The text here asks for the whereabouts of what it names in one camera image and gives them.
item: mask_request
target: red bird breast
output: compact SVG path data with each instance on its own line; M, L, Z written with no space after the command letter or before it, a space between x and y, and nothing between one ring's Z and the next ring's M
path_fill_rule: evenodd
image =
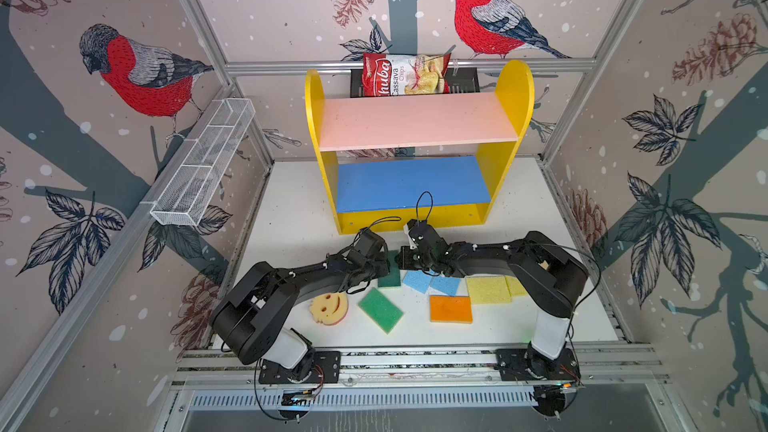
M146 116L173 116L192 96L192 77L161 88L137 86L128 79L136 66L136 55L128 40L119 36L107 47L110 73L101 73L122 99L134 110Z
M510 50L523 46L525 42L486 30L472 16L472 8L486 5L491 0L456 0L454 18L456 33L475 53L504 56Z

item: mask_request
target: bird head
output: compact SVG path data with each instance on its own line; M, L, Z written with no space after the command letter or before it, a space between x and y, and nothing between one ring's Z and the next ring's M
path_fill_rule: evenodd
M80 37L80 53L83 56L83 64L88 73L99 71L110 73L112 67L109 64L107 47L109 43L120 37L120 34L110 26L96 24L83 32Z

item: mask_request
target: bird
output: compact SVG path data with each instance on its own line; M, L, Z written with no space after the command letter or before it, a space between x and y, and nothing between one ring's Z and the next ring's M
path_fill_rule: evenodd
M105 24L95 24L83 33L80 53L88 73L100 72L136 112L173 119L166 146L173 137L184 138L176 132L176 114L187 102L192 101L202 114L192 100L192 89L212 66L185 59L165 47L146 46Z
M525 11L511 0L456 0L454 18L458 37L475 54L499 54L513 50L539 49L559 59L569 58L549 46L536 31Z

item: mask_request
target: white wire basket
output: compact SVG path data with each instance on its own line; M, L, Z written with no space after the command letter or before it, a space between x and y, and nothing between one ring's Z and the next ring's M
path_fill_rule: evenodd
M248 99L224 99L150 214L163 226L197 226L254 118Z

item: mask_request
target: cassava chips bag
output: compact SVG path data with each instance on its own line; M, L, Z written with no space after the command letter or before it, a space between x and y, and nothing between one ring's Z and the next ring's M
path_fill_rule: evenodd
M400 56L367 53L362 58L366 97L448 93L445 76L451 54Z

